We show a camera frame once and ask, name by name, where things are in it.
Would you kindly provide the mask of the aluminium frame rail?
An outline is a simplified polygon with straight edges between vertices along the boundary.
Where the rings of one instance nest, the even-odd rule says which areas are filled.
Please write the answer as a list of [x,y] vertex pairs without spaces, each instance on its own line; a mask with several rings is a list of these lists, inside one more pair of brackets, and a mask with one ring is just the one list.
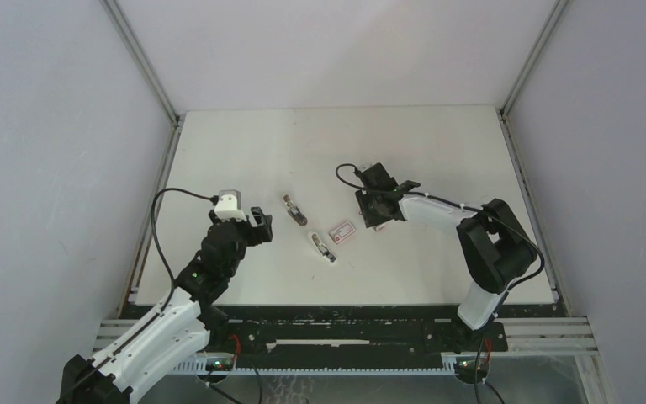
[[597,355],[586,317],[500,319],[506,332],[506,356]]

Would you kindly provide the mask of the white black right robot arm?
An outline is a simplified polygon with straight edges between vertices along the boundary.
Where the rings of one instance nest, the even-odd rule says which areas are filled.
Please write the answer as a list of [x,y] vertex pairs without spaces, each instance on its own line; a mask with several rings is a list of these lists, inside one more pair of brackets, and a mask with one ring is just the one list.
[[476,208],[423,193],[414,181],[398,183],[381,163],[352,170],[360,183],[355,198],[367,228],[411,221],[456,231],[472,284],[458,307],[453,341],[461,349],[476,349],[509,292],[532,278],[528,269],[533,263],[545,264],[539,247],[502,199]]

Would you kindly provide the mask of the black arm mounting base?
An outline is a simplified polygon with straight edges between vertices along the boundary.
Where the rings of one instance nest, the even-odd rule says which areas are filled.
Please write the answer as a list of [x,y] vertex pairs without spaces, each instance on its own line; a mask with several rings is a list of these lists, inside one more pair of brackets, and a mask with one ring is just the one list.
[[499,322],[464,331],[455,305],[222,306],[225,335],[208,353],[237,354],[249,364],[302,367],[432,364],[459,354],[485,360],[508,351]]

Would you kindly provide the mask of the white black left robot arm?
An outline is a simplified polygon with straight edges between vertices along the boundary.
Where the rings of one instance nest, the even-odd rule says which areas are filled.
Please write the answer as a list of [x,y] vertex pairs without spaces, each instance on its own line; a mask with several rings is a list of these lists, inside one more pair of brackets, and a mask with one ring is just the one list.
[[246,250],[272,241],[273,218],[259,207],[209,216],[212,225],[172,291],[114,342],[65,364],[59,403],[136,403],[187,357],[228,343],[227,315],[214,302]]

